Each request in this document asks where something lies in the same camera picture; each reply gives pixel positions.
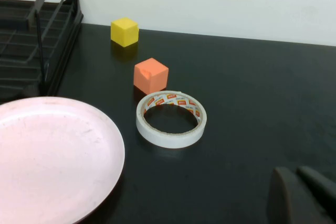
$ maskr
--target tape label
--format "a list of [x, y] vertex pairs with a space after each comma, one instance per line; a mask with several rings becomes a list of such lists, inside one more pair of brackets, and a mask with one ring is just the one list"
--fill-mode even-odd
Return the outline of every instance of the tape label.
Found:
[[145, 109], [143, 114], [146, 113], [147, 110], [154, 106], [158, 106], [161, 104], [173, 104], [177, 106], [181, 106], [187, 110], [189, 110], [197, 119], [198, 123], [201, 120], [201, 110], [197, 106], [197, 104], [187, 99], [183, 96], [180, 96], [178, 94], [160, 94], [153, 96], [145, 105]]

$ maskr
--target orange cube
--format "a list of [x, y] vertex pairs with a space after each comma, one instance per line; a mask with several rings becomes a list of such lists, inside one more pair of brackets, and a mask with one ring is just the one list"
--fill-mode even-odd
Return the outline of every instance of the orange cube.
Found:
[[134, 85], [145, 94], [167, 87], [168, 67], [150, 58], [134, 67]]

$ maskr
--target yellow cube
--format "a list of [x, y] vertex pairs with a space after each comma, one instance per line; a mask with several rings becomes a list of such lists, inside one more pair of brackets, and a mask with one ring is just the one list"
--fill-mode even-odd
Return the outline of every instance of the yellow cube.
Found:
[[111, 22], [111, 40], [122, 47], [127, 47], [139, 40], [138, 23], [129, 18], [121, 18]]

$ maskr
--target tape roll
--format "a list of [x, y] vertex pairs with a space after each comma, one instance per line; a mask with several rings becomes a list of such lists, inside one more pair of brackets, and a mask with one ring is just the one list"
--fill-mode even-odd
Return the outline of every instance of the tape roll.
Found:
[[[194, 114], [198, 125], [184, 133], [166, 133], [153, 128], [144, 118], [150, 108], [160, 104], [174, 104]], [[183, 148], [196, 143], [203, 135], [206, 112], [203, 106], [190, 95], [178, 91], [159, 91], [145, 96], [138, 104], [136, 126], [140, 134], [152, 144], [165, 148]]]

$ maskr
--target white wall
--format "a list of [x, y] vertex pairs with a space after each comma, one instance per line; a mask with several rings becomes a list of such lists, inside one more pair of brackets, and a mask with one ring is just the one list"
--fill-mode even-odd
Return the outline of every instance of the white wall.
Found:
[[80, 0], [84, 23], [336, 46], [336, 0]]

